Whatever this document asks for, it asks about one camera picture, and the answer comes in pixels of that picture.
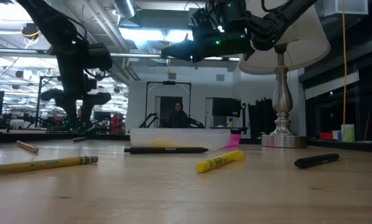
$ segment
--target lamp stand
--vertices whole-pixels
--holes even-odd
[[[278,62],[275,69],[277,86],[272,102],[272,107],[277,112],[277,119],[274,121],[276,129],[269,135],[261,136],[261,145],[265,147],[306,148],[306,137],[298,136],[290,130],[291,121],[288,117],[289,111],[292,109],[292,97],[287,84],[288,67],[284,65],[284,52],[287,50],[287,45],[278,45],[274,49]]]

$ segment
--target red object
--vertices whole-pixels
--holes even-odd
[[[332,140],[333,133],[320,133],[320,139],[321,140]]]
[[[115,114],[111,117],[111,130],[110,134],[124,134],[124,123],[122,120],[124,116],[122,114]]]

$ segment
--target highlighter cap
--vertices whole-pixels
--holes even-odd
[[[210,163],[209,162],[199,162],[196,164],[196,171],[199,173],[205,172],[210,169]]]
[[[244,153],[240,150],[229,152],[228,154],[234,161],[242,161],[244,159]]]

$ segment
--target yellow highlighter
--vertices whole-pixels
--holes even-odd
[[[207,159],[196,164],[196,171],[199,173],[208,171],[210,169],[215,169],[222,165],[225,165],[233,161],[242,161],[244,159],[244,153],[240,150],[234,152],[224,153],[216,158]]]

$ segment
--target wall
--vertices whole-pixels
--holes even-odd
[[[349,75],[346,76],[346,84],[349,85],[351,83],[359,81],[359,71],[353,72]],[[319,84],[317,86],[313,86],[310,88],[307,88],[305,90],[305,97],[306,100],[311,99],[315,96],[319,96],[323,93],[328,93],[332,90],[335,90],[337,88],[343,87],[345,83],[345,78],[344,77],[339,77],[336,79],[333,79],[331,81],[328,81],[323,84]]]
[[[299,73],[298,71],[290,72],[291,78],[289,83],[291,86],[291,95],[294,99],[294,108],[290,112],[290,119],[292,120],[291,129],[293,132],[305,136],[305,98],[302,86],[298,82]],[[192,82],[192,107],[190,114],[195,116],[195,118],[202,123],[205,122],[206,98],[237,98],[241,99],[241,101],[247,105],[255,105],[256,100],[273,98],[274,90],[276,89],[275,75],[248,75],[238,69],[231,75],[226,74],[226,82],[207,82],[206,80],[199,79],[197,76],[193,78],[188,77],[187,81]],[[154,112],[156,96],[183,97],[184,110],[188,113],[188,93],[181,86],[164,86],[158,84],[151,89],[147,101],[148,114]],[[131,82],[129,84],[126,130],[140,125],[144,120],[145,100],[146,82]],[[235,126],[241,127],[241,118],[235,119],[234,124]],[[246,110],[246,124],[249,124],[248,109]],[[243,135],[243,138],[249,137],[249,131],[247,134]]]
[[[158,84],[150,90],[147,99],[147,114],[153,113],[156,96],[181,96],[183,97],[184,111],[188,113],[188,93],[180,86],[168,86]],[[192,83],[192,106],[190,114],[198,121],[205,120],[205,98],[207,97],[231,97],[231,85]],[[126,131],[139,126],[144,120],[146,100],[146,82],[131,82],[129,84],[128,113],[126,116]]]

